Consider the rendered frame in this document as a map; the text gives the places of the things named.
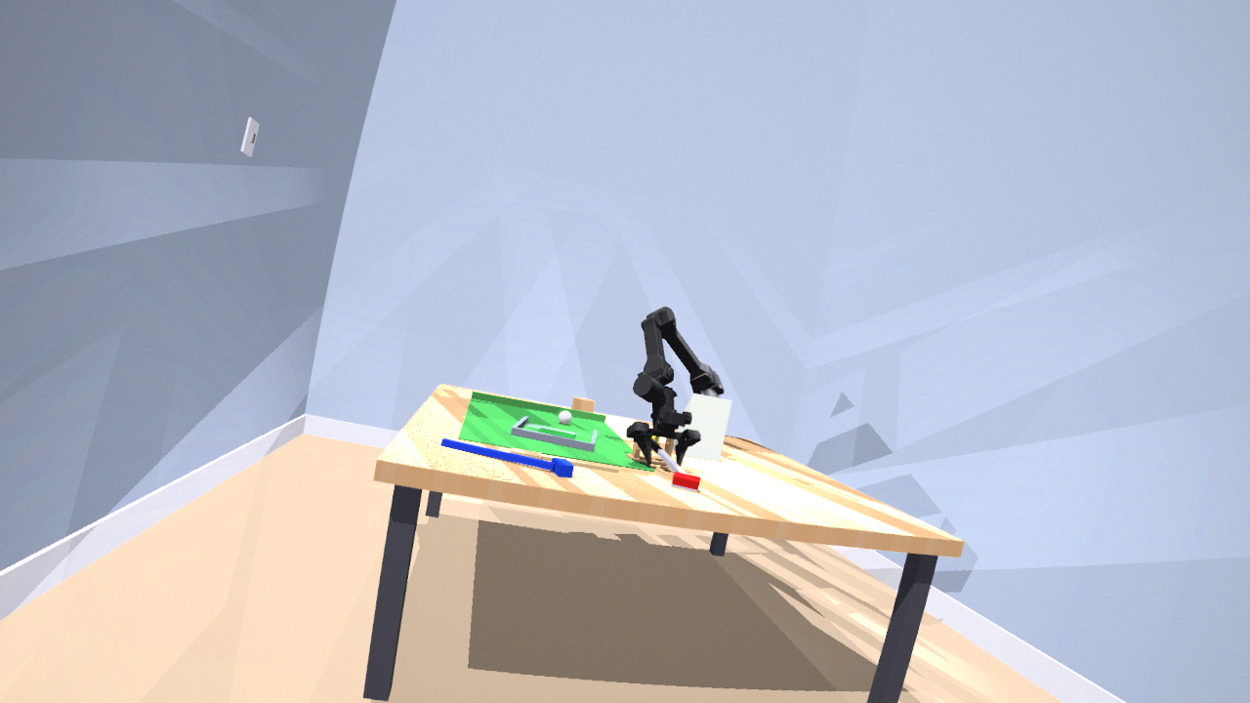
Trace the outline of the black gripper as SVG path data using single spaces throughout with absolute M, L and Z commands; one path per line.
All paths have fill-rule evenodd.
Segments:
M 681 467 L 682 460 L 685 458 L 685 452 L 688 452 L 688 447 L 692 447 L 700 440 L 701 432 L 685 429 L 685 432 L 682 433 L 676 433 L 675 430 L 678 429 L 678 427 L 669 427 L 669 424 L 664 423 L 662 427 L 656 427 L 656 420 L 661 407 L 665 407 L 666 412 L 672 412 L 672 410 L 676 412 L 674 407 L 668 404 L 652 407 L 652 414 L 650 415 L 650 419 L 652 419 L 652 429 L 648 425 L 648 423 L 635 422 L 631 424 L 631 427 L 628 428 L 626 437 L 630 437 L 632 442 L 638 443 L 638 447 L 642 449 L 645 460 L 648 462 L 649 467 L 651 467 L 651 460 L 652 460 L 651 457 L 652 437 L 670 437 L 670 439 L 678 440 L 678 444 L 675 445 L 676 463 L 679 464 L 679 467 Z

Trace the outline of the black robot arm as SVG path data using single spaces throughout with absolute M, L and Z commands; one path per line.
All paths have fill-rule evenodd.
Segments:
M 692 349 L 688 346 L 688 341 L 685 341 L 682 334 L 676 330 L 676 316 L 672 309 L 662 306 L 648 314 L 646 319 L 642 320 L 642 330 L 648 362 L 645 363 L 644 372 L 638 374 L 638 380 L 635 380 L 632 387 L 632 392 L 638 397 L 642 397 L 648 403 L 652 403 L 652 407 L 668 404 L 675 408 L 674 397 L 678 397 L 678 394 L 672 388 L 668 387 L 668 384 L 672 383 L 675 374 L 672 367 L 665 359 L 662 339 L 668 341 L 675 355 L 680 358 L 682 365 L 690 372 L 692 394 L 706 397 L 720 397 L 720 394 L 724 394 L 722 379 L 720 379 L 719 374 L 711 367 L 699 362 L 699 357 L 692 354 Z M 662 427 L 664 423 L 669 424 L 669 427 L 684 428 L 691 427 L 691 422 L 692 413 L 666 412 L 666 408 L 661 407 L 656 427 Z

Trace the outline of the blue golf putter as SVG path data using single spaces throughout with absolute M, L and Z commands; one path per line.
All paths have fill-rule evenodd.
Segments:
M 562 458 L 552 458 L 551 462 L 539 460 L 539 459 L 534 459 L 534 458 L 520 457 L 520 455 L 512 454 L 512 453 L 498 452 L 498 450 L 494 450 L 494 449 L 488 449 L 488 448 L 478 447 L 478 445 L 474 445 L 471 443 L 456 442 L 456 440 L 449 439 L 449 437 L 444 437 L 442 438 L 441 447 L 450 447 L 450 448 L 464 450 L 464 452 L 472 452 L 472 453 L 478 453 L 478 454 L 481 454 L 481 455 L 485 455 L 485 457 L 495 457 L 495 458 L 500 458 L 502 460 L 509 460 L 509 462 L 512 462 L 512 463 L 521 464 L 522 467 L 536 467 L 536 468 L 540 468 L 540 469 L 550 469 L 550 472 L 554 472 L 555 475 L 558 475 L 558 477 L 572 477 L 572 472 L 574 472 L 574 467 L 571 467 L 571 464 L 568 463 L 568 460 L 565 460 Z

